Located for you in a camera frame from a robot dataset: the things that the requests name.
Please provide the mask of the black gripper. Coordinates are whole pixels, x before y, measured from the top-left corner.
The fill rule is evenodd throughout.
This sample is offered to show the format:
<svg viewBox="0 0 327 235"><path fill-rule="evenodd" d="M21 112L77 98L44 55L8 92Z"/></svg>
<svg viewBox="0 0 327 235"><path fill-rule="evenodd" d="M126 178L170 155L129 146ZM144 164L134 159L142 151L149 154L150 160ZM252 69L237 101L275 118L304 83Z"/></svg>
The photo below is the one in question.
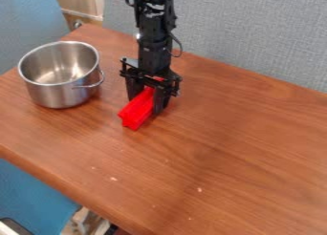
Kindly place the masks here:
<svg viewBox="0 0 327 235"><path fill-rule="evenodd" d="M177 96L182 80L169 68L172 40L161 42L137 41L137 59L122 57L120 76L125 78L128 99L133 99L144 86L154 88L153 114L165 108L169 97Z"/></svg>

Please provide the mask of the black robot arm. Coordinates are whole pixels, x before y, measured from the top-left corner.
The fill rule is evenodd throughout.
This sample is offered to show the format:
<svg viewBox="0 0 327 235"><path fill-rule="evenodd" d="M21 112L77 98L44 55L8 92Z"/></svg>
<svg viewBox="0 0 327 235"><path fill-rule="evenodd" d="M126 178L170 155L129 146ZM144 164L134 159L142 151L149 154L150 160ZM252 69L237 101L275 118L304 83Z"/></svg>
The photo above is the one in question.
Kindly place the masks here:
<svg viewBox="0 0 327 235"><path fill-rule="evenodd" d="M173 0L125 0L133 8L134 25L138 30L137 59L121 58L120 76L125 78L128 98L133 99L144 87L154 90L153 113L158 114L169 98L177 96L181 76L169 68L172 41L181 46L172 34L176 28Z"/></svg>

